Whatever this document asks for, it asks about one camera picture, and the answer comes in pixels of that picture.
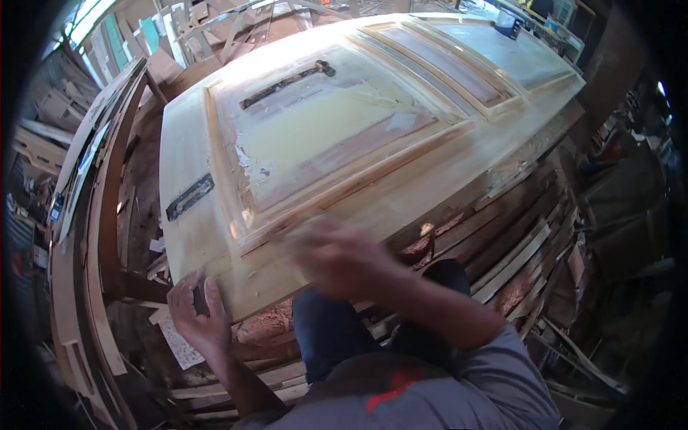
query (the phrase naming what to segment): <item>wood board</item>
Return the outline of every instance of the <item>wood board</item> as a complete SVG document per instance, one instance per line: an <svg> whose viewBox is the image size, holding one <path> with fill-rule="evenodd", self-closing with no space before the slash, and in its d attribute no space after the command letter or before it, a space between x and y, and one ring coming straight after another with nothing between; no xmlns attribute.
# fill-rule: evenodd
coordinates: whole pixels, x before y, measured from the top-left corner
<svg viewBox="0 0 688 430"><path fill-rule="evenodd" d="M406 15L395 18L408 19ZM572 72L571 80L537 92L518 93L524 99L521 107L506 112L497 120L488 121L478 110L472 109L470 104L458 107L438 91L434 86L441 87L442 82L438 79L429 77L420 82L417 75L405 69L402 63L357 36L359 27L388 21L389 17L342 21L281 39L232 61L168 105L163 119L164 144L161 146L161 160L168 166L160 173L162 212L207 173L211 173L215 179L215 189L194 203L178 219L170 221L163 216L173 281L177 281L188 271L205 266L208 273L219 276L225 303L233 309L235 319L246 318L306 285L302 278L294 274L281 251L270 242L273 232L296 220L303 211L327 209L340 218L358 222L370 229L376 239L384 240L413 224L500 160L518 150L554 118L583 85L582 79ZM403 160L403 163L392 165L388 169L373 169L362 176L356 176L356 170L352 169L360 169L366 163L366 160L359 158L355 163L346 164L341 171L330 173L319 184L315 182L292 195L283 193L282 196L286 196L286 199L267 207L262 213L243 213L246 208L242 208L240 204L245 201L241 200L239 191L232 185L236 182L236 179L232 179L233 173L238 174L237 170L240 170L231 171L232 166L239 166L238 155L231 151L233 140L223 140L225 136L222 135L231 130L232 127L229 126L234 123L227 123L226 118L215 122L214 118L226 113L222 109L234 109L228 106L238 104L244 97L242 94L249 96L264 88L266 83L279 81L292 70L298 70L276 66L280 61L289 65L296 64L297 67L311 66L313 56L299 54L304 60L297 63L286 52L293 52L289 48L302 46L304 42L312 42L314 39L328 41L329 44L336 42L345 45L349 51L360 52L365 56L372 53L372 58L379 63L378 67L386 67L387 72L384 73L391 74L387 76L405 91L411 92L416 100L422 100L421 104L427 104L430 112L434 114L437 106L444 106L437 109L444 113L444 119L441 118L442 112L438 112L440 115L437 121L425 126L426 129L421 127L419 133L428 134L430 147L413 154ZM323 47L323 43L316 43L313 47L318 55L323 52L319 49L326 50L329 46ZM219 101L221 96L218 92L225 87L231 88L223 83L224 76L231 75L237 79L236 82L243 82L242 79L249 78L248 71L260 69L260 65L265 64L268 59L276 70L272 75L266 72L271 77L263 76L261 80L252 80L243 93L234 94L234 101ZM368 70L371 66L362 67ZM508 82L502 81L502 84L507 85ZM280 92L280 100L288 100L288 91L284 91ZM276 105L263 105L261 109L255 109L253 115L265 118L270 115L271 109L274 111L278 108ZM234 121L241 120L240 113L236 115L238 119L235 118ZM470 118L468 122L475 127L474 131L442 135L442 121L463 121L462 118L466 117ZM214 136L214 143L210 144L206 136ZM413 135L405 142L403 138L397 138L394 142L401 146L413 145L418 138L418 135ZM198 147L208 149L199 152ZM383 158L388 160L390 149L383 147L385 149L388 152ZM343 188L333 188L332 184L342 183L342 178L352 177L353 180L344 181ZM365 186L371 180L374 185ZM249 246L242 247L241 239L250 234L246 228L246 218L249 215L253 216L252 226L263 228L261 231L256 228L253 232L258 231L262 236Z"/></svg>

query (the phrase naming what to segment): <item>person's left hand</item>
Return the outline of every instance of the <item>person's left hand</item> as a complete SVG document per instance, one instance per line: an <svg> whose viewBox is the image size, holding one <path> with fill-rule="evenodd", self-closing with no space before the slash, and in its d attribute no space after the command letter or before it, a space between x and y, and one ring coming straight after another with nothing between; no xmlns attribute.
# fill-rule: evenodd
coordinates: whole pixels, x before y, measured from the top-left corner
<svg viewBox="0 0 688 430"><path fill-rule="evenodd" d="M204 283L206 302L210 316L198 315L193 307L193 290L198 288L202 272L196 270L182 278L167 293L175 329L206 360L223 359L230 354L232 328L224 311L214 278Z"/></svg>

